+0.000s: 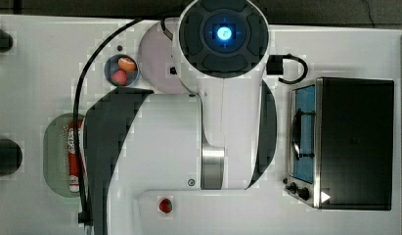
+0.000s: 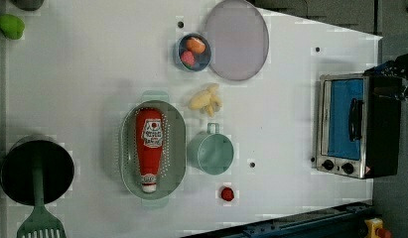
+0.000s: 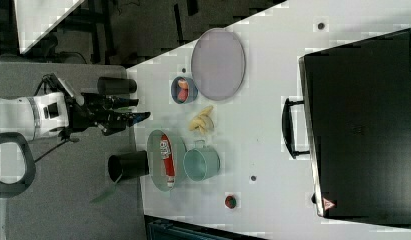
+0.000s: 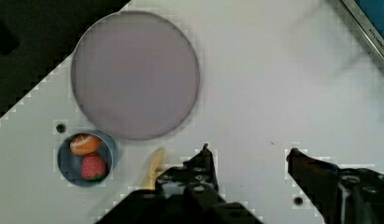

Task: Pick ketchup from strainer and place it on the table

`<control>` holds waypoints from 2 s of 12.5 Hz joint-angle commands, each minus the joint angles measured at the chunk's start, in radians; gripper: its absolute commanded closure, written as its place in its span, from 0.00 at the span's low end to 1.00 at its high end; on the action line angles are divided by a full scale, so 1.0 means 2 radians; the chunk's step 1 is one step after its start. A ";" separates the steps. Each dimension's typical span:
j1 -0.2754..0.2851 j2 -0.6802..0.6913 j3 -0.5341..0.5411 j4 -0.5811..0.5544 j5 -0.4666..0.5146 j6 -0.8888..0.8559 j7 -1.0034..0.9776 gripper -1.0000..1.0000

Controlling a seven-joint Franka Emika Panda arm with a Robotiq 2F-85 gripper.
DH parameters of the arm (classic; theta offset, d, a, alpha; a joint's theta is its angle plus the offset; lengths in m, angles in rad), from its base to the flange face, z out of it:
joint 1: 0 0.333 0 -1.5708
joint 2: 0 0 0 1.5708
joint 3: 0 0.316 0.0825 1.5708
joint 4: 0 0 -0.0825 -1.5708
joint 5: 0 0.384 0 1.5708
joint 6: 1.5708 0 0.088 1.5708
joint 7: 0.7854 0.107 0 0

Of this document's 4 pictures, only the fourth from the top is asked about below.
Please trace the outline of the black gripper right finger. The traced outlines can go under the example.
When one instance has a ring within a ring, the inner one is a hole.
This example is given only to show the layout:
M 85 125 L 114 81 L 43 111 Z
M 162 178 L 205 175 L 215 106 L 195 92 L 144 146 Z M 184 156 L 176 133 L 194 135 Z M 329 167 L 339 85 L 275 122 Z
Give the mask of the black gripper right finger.
M 384 224 L 384 174 L 340 168 L 293 148 L 288 174 L 318 209 L 325 224 Z

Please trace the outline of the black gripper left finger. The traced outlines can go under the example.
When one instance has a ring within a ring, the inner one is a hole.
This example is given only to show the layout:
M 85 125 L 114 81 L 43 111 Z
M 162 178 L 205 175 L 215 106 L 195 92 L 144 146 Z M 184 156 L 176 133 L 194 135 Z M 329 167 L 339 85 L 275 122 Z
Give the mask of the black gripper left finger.
M 131 192 L 95 224 L 263 224 L 241 203 L 219 194 L 213 154 L 198 154 L 171 167 L 154 189 Z

